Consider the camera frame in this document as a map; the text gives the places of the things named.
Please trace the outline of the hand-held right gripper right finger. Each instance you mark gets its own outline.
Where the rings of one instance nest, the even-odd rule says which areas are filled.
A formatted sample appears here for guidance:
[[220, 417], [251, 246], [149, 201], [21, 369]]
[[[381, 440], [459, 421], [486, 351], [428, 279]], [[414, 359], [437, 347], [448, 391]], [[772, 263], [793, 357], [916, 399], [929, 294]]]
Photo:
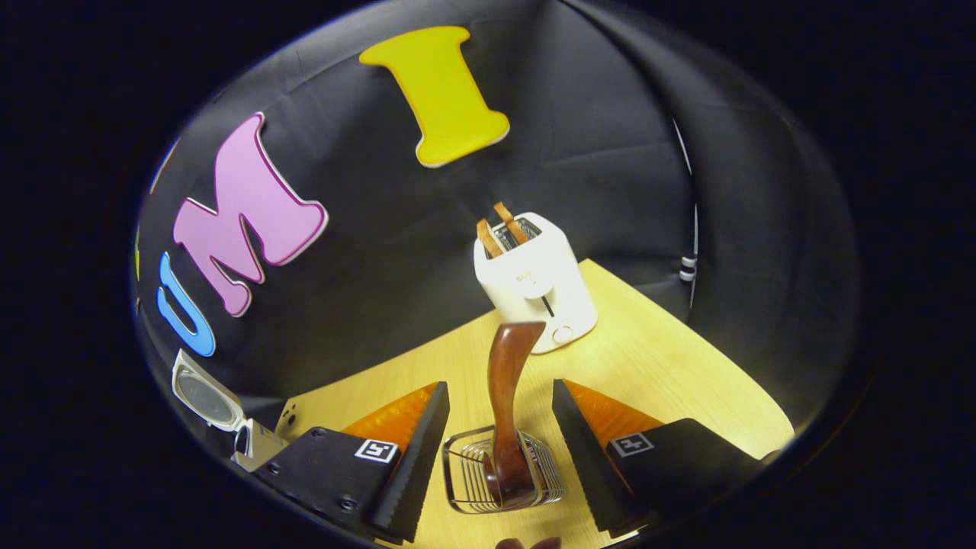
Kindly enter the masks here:
[[763, 468], [692, 418], [663, 423], [567, 379], [552, 383], [552, 411], [596, 527], [614, 538], [692, 515]]

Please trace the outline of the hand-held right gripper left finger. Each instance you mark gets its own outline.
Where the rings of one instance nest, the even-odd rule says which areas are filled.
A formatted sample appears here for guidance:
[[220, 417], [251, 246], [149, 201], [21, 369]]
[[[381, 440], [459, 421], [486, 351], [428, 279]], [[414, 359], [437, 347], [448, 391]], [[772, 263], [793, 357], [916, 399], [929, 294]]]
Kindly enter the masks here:
[[360, 538], [414, 542], [450, 413], [448, 385], [402, 396], [375, 428], [313, 427], [252, 476], [278, 496]]

